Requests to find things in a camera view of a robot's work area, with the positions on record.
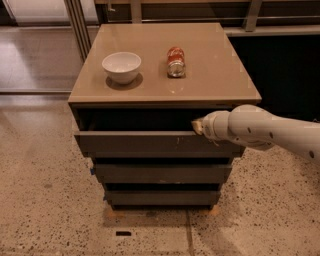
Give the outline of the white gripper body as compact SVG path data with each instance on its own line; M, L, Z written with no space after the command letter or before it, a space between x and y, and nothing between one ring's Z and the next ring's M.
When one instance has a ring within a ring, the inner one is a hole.
M203 134L211 141L228 140L228 111L215 111L206 115L202 121Z

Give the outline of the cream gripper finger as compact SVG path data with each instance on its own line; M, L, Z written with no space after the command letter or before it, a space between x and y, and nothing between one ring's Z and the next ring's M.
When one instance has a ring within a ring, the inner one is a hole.
M202 135L203 134L203 125L202 125L203 119L198 118L195 119L191 122L193 130L197 135Z

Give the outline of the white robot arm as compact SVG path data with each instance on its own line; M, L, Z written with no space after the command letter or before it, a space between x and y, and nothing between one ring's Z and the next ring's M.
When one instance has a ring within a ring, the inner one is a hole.
M320 124L275 116L253 105L214 111L192 121L209 141L229 141L265 151L274 145L320 164Z

